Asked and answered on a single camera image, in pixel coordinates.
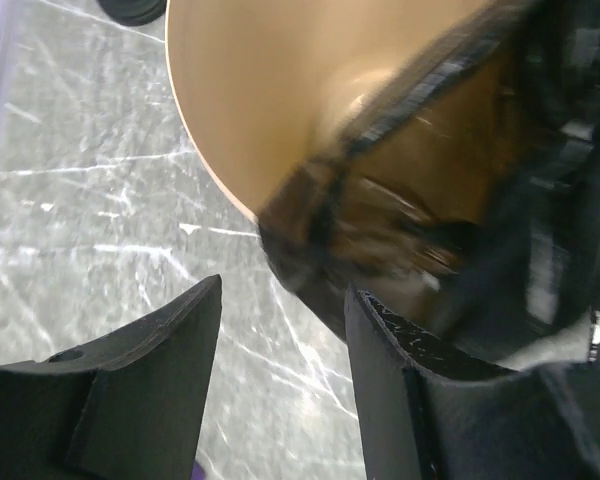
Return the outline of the beige paper trash bin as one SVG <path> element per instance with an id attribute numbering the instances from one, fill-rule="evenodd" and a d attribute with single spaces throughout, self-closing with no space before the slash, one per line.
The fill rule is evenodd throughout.
<path id="1" fill-rule="evenodd" d="M 347 217 L 478 222 L 529 149 L 517 42 L 528 1 L 172 1 L 185 128 L 252 222 L 286 224 L 336 180 Z"/>

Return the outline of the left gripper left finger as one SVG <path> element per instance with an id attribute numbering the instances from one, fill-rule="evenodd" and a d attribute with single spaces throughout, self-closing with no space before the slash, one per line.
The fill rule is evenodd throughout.
<path id="1" fill-rule="evenodd" d="M 0 479 L 191 479 L 221 311 L 213 275 L 93 341 L 0 365 Z"/>

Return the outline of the black trash bag roll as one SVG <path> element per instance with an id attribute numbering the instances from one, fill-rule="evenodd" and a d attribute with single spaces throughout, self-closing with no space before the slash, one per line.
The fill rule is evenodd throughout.
<path id="1" fill-rule="evenodd" d="M 600 320 L 600 1 L 491 1 L 315 148 L 258 216 L 336 335 L 355 286 L 498 361 Z"/>

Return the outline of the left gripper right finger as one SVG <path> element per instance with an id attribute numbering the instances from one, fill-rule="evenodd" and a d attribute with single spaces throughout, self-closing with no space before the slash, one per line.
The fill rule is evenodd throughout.
<path id="1" fill-rule="evenodd" d="M 600 361 L 522 371 L 471 357 L 350 289 L 370 479 L 600 479 Z"/>

